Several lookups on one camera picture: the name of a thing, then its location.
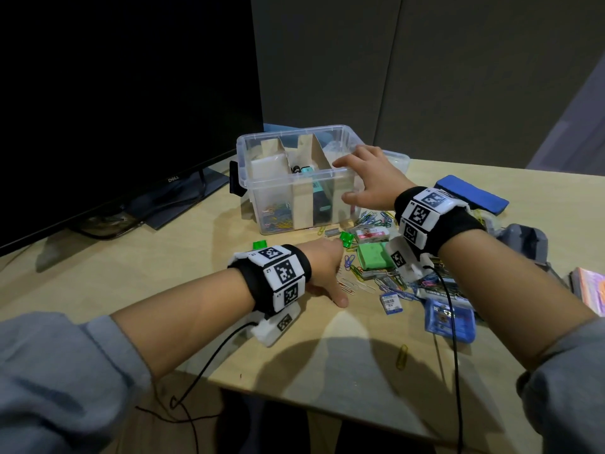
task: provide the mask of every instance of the gray sleeve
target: gray sleeve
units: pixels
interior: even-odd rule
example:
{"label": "gray sleeve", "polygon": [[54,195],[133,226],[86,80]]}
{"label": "gray sleeve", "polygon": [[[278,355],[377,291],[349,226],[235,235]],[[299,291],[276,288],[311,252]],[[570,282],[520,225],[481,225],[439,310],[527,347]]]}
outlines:
{"label": "gray sleeve", "polygon": [[0,452],[95,452],[151,385],[110,317],[35,312],[0,323]]}
{"label": "gray sleeve", "polygon": [[517,392],[543,452],[605,453],[605,318],[560,339]]}

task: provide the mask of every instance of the blue sponge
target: blue sponge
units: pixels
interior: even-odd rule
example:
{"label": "blue sponge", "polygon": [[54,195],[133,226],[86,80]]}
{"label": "blue sponge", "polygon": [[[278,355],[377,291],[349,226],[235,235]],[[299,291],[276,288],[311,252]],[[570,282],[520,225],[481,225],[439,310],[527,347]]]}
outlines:
{"label": "blue sponge", "polygon": [[443,177],[435,183],[435,188],[440,188],[463,199],[468,202],[468,205],[470,205],[473,210],[483,209],[494,215],[500,215],[509,204],[509,201],[506,199],[479,189],[454,175]]}

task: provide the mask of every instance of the pink notebook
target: pink notebook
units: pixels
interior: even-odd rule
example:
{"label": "pink notebook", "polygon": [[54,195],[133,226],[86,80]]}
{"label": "pink notebook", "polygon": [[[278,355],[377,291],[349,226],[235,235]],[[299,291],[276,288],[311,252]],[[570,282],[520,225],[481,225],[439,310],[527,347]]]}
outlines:
{"label": "pink notebook", "polygon": [[571,274],[573,293],[601,317],[605,317],[605,275],[577,267]]}

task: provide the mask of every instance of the forearm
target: forearm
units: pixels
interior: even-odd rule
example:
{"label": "forearm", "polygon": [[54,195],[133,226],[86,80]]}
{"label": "forearm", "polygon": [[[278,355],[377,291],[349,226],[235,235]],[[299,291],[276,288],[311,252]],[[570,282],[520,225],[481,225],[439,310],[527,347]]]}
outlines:
{"label": "forearm", "polygon": [[252,312],[241,273],[225,269],[179,285],[111,315],[155,379]]}
{"label": "forearm", "polygon": [[439,258],[463,293],[527,369],[557,339],[596,318],[529,259],[481,230],[448,240]]}

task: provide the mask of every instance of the table surface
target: table surface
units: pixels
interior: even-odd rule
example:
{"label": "table surface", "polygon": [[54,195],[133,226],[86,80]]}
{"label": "table surface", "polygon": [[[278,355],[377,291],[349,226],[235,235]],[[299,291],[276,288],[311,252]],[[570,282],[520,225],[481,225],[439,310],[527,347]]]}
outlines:
{"label": "table surface", "polygon": [[[604,177],[423,160],[412,161],[408,172],[426,185],[448,174],[510,200],[503,224],[543,230],[549,261],[560,275],[577,266],[605,273],[599,233]],[[220,270],[231,254],[261,238],[271,245],[317,237],[316,230],[261,237],[252,216],[249,202],[223,188],[159,231],[142,227],[111,242],[59,232],[0,259],[0,320],[59,311],[88,321]],[[245,335],[234,338],[209,367],[209,381],[455,443],[453,353],[446,340],[424,331],[420,303],[404,302],[403,313],[387,316],[378,291],[357,290],[347,309],[325,297],[305,297],[301,307],[299,319],[273,347]],[[227,334],[181,369],[198,373]],[[395,362],[403,344],[408,359],[399,371]],[[478,326],[475,342],[461,344],[458,358],[466,445],[484,452],[539,452],[540,437],[515,392],[523,369],[489,328]]]}

